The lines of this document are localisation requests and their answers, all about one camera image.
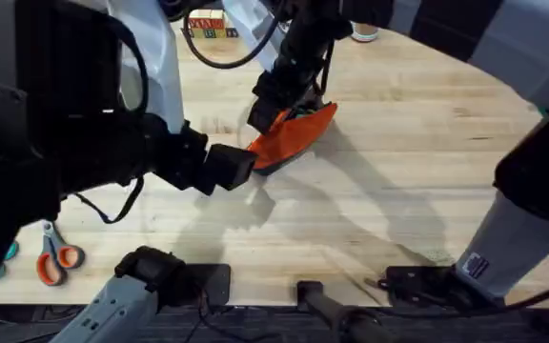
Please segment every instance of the orange cloth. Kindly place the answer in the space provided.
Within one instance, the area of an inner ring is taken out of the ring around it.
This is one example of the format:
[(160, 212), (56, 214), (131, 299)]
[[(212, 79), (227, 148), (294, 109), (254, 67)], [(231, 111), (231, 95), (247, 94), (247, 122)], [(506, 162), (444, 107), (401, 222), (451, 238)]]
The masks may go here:
[(270, 131), (260, 134), (247, 148), (257, 154), (254, 169), (281, 163), (304, 151), (326, 131), (337, 109), (337, 104), (329, 104), (315, 113), (292, 120), (285, 120), (289, 110), (282, 111)]

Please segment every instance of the gray floor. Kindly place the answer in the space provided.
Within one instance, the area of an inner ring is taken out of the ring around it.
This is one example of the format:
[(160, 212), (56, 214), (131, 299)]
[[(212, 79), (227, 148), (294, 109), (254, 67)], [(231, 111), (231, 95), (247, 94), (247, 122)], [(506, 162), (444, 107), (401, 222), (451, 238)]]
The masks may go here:
[[(212, 324), (245, 337), (264, 333), (280, 333), (279, 337), (264, 343), (329, 343), (332, 334), (317, 318), (289, 313), (291, 308), (226, 308), (223, 314), (211, 317)], [(0, 318), (25, 324), (0, 324), (0, 342), (20, 342), (44, 333), (60, 330), (59, 323), (33, 324), (28, 321), (52, 320), (76, 311), (75, 308), (57, 307), (51, 311), (44, 307), (1, 307)], [(383, 326), (392, 333), (412, 337), (416, 342), (473, 343), (549, 343), (549, 310), (526, 313), (509, 313), (492, 317), (457, 320), (406, 320), (380, 318)], [(167, 309), (147, 327), (138, 330), (134, 342), (184, 342), (197, 321), (194, 308)], [(199, 327), (192, 343), (231, 342), (207, 328)]]

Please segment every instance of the butcher block tabletop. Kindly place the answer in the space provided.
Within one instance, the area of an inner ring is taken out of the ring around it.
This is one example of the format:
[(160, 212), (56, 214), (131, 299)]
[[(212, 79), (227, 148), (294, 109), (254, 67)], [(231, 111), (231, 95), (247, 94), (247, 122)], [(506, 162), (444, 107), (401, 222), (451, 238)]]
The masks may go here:
[[(258, 63), (210, 69), (180, 38), (186, 119), (212, 143), (246, 147), (256, 137), (245, 122)], [(219, 61), (247, 51), (233, 38), (196, 44)], [(62, 286), (42, 284), (41, 226), (29, 225), (6, 262), (0, 303), (88, 303), (126, 253), (148, 245), (187, 263), (229, 264), (230, 304), (292, 305), (295, 282), (311, 279), (341, 303), (387, 306), (387, 294), (364, 279), (388, 266), (454, 263), (493, 201), (497, 162), (540, 119), (495, 78), (385, 30), (370, 44), (336, 44), (325, 100), (338, 112), (305, 154), (232, 192), (182, 192), (150, 174), (114, 225), (76, 198), (64, 201), (58, 228), (85, 250), (84, 265)], [(129, 192), (110, 185), (84, 194), (114, 215)], [(507, 301), (547, 288), (549, 257)]]

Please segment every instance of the sticker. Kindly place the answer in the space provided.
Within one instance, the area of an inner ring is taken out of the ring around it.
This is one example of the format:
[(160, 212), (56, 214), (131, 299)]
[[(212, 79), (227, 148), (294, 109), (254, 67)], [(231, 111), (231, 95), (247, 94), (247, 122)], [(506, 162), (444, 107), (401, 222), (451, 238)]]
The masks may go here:
[(235, 28), (226, 28), (226, 36), (228, 38), (238, 37), (238, 31)]
[(205, 38), (215, 38), (215, 30), (205, 29)]
[(478, 279), (490, 263), (476, 252), (472, 252), (461, 268), (469, 276)]

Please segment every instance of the scissors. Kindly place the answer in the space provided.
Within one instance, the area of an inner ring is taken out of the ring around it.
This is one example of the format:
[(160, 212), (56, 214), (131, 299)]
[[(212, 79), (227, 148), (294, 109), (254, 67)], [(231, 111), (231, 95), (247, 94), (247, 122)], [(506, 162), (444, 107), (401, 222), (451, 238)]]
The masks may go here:
[(56, 224), (44, 221), (44, 248), (37, 258), (37, 275), (48, 286), (59, 286), (67, 279), (67, 271), (84, 262), (84, 251), (65, 243)]

